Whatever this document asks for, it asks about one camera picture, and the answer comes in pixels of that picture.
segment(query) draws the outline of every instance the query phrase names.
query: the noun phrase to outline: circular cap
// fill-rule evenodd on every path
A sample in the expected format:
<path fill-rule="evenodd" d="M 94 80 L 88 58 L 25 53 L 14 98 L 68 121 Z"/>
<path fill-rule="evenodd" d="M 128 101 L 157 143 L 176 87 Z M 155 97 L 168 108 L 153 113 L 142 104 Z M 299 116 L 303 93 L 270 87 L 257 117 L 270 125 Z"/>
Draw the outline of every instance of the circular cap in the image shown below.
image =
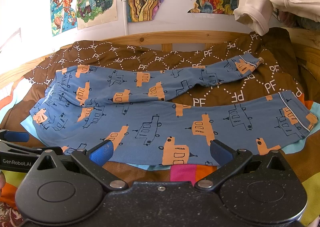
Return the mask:
<path fill-rule="evenodd" d="M 120 189 L 125 187 L 125 182 L 122 180 L 113 180 L 110 182 L 110 187 Z"/>
<path fill-rule="evenodd" d="M 247 191 L 252 199 L 264 203 L 277 202 L 284 196 L 284 190 L 281 186 L 265 181 L 251 183 L 248 185 Z"/>
<path fill-rule="evenodd" d="M 165 188 L 164 186 L 158 186 L 158 187 L 157 187 L 157 190 L 158 190 L 158 191 L 165 191 L 166 188 Z"/>
<path fill-rule="evenodd" d="M 210 188 L 213 186 L 213 183 L 210 180 L 200 180 L 197 184 L 198 184 L 198 187 L 202 187 L 202 188 Z"/>
<path fill-rule="evenodd" d="M 69 199 L 76 192 L 73 184 L 65 181 L 52 181 L 39 188 L 38 195 L 47 202 L 62 202 Z"/>

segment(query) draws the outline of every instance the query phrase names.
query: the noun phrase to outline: orange car print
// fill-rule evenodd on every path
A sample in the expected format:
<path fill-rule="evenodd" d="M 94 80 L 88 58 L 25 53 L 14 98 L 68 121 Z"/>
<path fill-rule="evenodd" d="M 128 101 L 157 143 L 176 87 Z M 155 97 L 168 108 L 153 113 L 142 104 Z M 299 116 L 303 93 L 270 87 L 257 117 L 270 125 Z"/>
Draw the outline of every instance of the orange car print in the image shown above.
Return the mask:
<path fill-rule="evenodd" d="M 161 82 L 156 83 L 155 86 L 151 87 L 149 89 L 148 96 L 149 97 L 157 97 L 159 101 L 164 101 L 164 94 L 167 93 L 167 91 L 163 91 Z"/>
<path fill-rule="evenodd" d="M 192 68 L 205 68 L 205 65 L 193 65 Z"/>
<path fill-rule="evenodd" d="M 81 74 L 90 73 L 91 71 L 97 71 L 97 67 L 93 65 L 78 65 L 76 72 L 76 78 L 79 78 Z"/>
<path fill-rule="evenodd" d="M 91 91 L 89 81 L 85 83 L 85 87 L 79 87 L 76 94 L 76 99 L 80 102 L 81 106 L 84 106 L 84 102 L 89 98 L 89 91 Z"/>
<path fill-rule="evenodd" d="M 82 108 L 81 114 L 78 116 L 77 122 L 80 122 L 85 117 L 88 117 L 92 110 L 93 110 L 93 107 L 84 107 L 84 108 Z"/>
<path fill-rule="evenodd" d="M 235 62 L 235 64 L 241 74 L 245 74 L 249 70 L 253 72 L 256 69 L 254 65 L 246 63 L 242 58 L 239 60 L 239 62 Z"/>
<path fill-rule="evenodd" d="M 202 135 L 205 136 L 208 146 L 210 142 L 215 139 L 215 135 L 218 133 L 213 131 L 211 123 L 213 120 L 210 120 L 208 114 L 202 115 L 202 121 L 193 122 L 192 127 L 186 129 L 192 129 L 193 135 Z"/>
<path fill-rule="evenodd" d="M 123 137 L 125 135 L 129 134 L 127 132 L 128 128 L 129 128 L 128 125 L 122 126 L 121 130 L 119 132 L 112 132 L 105 138 L 105 140 L 111 140 L 112 141 L 112 143 L 113 143 L 113 151 L 115 151 L 118 146 L 122 145 L 121 141 L 122 141 Z"/>
<path fill-rule="evenodd" d="M 85 74 L 89 71 L 90 65 L 78 65 L 76 70 L 76 78 L 80 77 L 80 74 Z"/>
<path fill-rule="evenodd" d="M 175 138 L 168 137 L 164 146 L 159 146 L 163 150 L 162 165 L 186 164 L 189 159 L 189 147 L 187 145 L 175 145 Z"/>
<path fill-rule="evenodd" d="M 38 123 L 39 125 L 43 122 L 45 122 L 48 117 L 44 114 L 46 112 L 46 110 L 44 108 L 42 108 L 41 110 L 39 110 L 39 112 L 37 112 L 32 118 L 34 121 L 36 121 L 36 123 Z"/>
<path fill-rule="evenodd" d="M 149 82 L 150 78 L 150 73 L 137 72 L 137 79 L 135 80 L 135 82 L 137 82 L 137 87 L 142 86 L 143 82 Z"/>
<path fill-rule="evenodd" d="M 309 113 L 306 116 L 306 118 L 310 122 L 308 129 L 312 130 L 314 128 L 315 124 L 318 122 L 318 118 L 315 115 L 313 115 L 312 113 Z"/>
<path fill-rule="evenodd" d="M 258 147 L 258 151 L 259 151 L 259 154 L 260 155 L 265 155 L 265 154 L 268 154 L 268 152 L 270 150 L 279 150 L 281 149 L 281 147 L 279 145 L 277 146 L 274 146 L 270 149 L 267 148 L 267 145 L 266 143 L 264 142 L 264 139 L 263 138 L 257 138 L 256 139 L 256 143 L 257 143 L 257 147 Z"/>
<path fill-rule="evenodd" d="M 121 93 L 115 93 L 115 95 L 112 98 L 112 101 L 114 103 L 128 103 L 129 102 L 129 95 L 130 95 L 130 90 L 125 89 Z"/>
<path fill-rule="evenodd" d="M 62 74 L 64 75 L 64 74 L 66 74 L 66 72 L 67 72 L 67 68 L 65 67 L 65 68 L 63 68 L 63 69 L 56 70 L 56 72 L 60 72 L 60 71 L 62 71 Z"/>
<path fill-rule="evenodd" d="M 183 116 L 183 109 L 190 109 L 191 105 L 182 105 L 182 104 L 174 104 L 172 105 L 173 109 L 176 109 L 176 116 Z"/>

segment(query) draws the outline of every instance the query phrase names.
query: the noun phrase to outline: light blue fabric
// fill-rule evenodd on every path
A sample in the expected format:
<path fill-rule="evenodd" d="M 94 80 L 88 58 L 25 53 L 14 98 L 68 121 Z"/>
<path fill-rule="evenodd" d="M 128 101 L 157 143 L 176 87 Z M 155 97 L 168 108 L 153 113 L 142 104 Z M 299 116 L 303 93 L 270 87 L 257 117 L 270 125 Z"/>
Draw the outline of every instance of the light blue fabric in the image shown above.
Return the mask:
<path fill-rule="evenodd" d="M 140 168 L 142 170 L 147 170 L 147 171 L 156 171 L 156 170 L 169 170 L 171 166 L 149 166 L 149 165 L 137 165 L 137 164 L 129 164 L 130 166 Z"/>
<path fill-rule="evenodd" d="M 27 130 L 27 132 L 29 132 L 33 137 L 37 138 L 39 141 L 40 138 L 38 137 L 38 134 L 36 132 L 36 128 L 33 126 L 32 123 L 32 117 L 31 115 L 29 115 L 24 121 L 22 121 L 20 124 L 23 126 L 23 128 L 25 128 Z"/>
<path fill-rule="evenodd" d="M 310 112 L 313 113 L 315 116 L 320 118 L 320 104 L 313 102 Z M 298 140 L 297 142 L 285 146 L 282 148 L 283 152 L 286 154 L 292 154 L 301 151 L 304 148 L 306 143 L 306 139 L 311 135 L 314 134 L 316 131 L 320 130 L 320 123 L 318 122 L 315 127 L 311 130 L 308 136 L 302 140 Z"/>

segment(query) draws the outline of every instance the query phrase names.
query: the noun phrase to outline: orange fabric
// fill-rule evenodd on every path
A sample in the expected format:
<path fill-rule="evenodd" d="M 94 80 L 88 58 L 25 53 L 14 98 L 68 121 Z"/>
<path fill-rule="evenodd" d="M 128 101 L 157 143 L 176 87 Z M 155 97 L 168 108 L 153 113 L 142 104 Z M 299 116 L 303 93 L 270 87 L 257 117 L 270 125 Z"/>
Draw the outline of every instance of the orange fabric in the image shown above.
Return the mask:
<path fill-rule="evenodd" d="M 304 100 L 304 94 L 300 95 L 300 96 L 298 97 L 298 99 L 300 100 L 300 102 L 303 103 L 303 105 L 304 105 L 305 107 L 307 107 L 308 110 L 311 109 L 311 106 L 313 105 L 313 101 L 305 101 L 305 100 Z"/>
<path fill-rule="evenodd" d="M 2 188 L 0 202 L 5 202 L 17 210 L 17 206 L 14 200 L 16 191 L 17 191 L 17 188 L 14 185 L 6 183 Z"/>
<path fill-rule="evenodd" d="M 313 105 L 313 101 L 305 101 L 305 106 L 308 108 L 308 110 L 311 109 L 312 105 Z"/>
<path fill-rule="evenodd" d="M 196 182 L 217 170 L 217 166 L 197 165 Z"/>
<path fill-rule="evenodd" d="M 13 90 L 15 90 L 15 88 L 17 87 L 18 83 L 23 79 L 24 77 L 20 77 L 20 79 L 18 79 L 17 81 L 14 82 L 14 84 L 12 85 L 11 88 L 11 93 L 9 96 L 3 98 L 0 100 L 0 110 L 5 107 L 6 105 L 8 105 L 9 103 L 12 102 L 13 100 Z"/>

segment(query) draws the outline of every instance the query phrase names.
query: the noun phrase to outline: pink cloth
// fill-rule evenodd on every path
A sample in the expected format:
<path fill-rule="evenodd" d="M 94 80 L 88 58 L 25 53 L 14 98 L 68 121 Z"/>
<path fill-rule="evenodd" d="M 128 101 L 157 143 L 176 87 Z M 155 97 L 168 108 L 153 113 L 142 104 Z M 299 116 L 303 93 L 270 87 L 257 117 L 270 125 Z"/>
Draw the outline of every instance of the pink cloth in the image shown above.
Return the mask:
<path fill-rule="evenodd" d="M 197 165 L 194 164 L 176 164 L 170 168 L 170 181 L 191 181 L 192 185 L 196 183 Z"/>

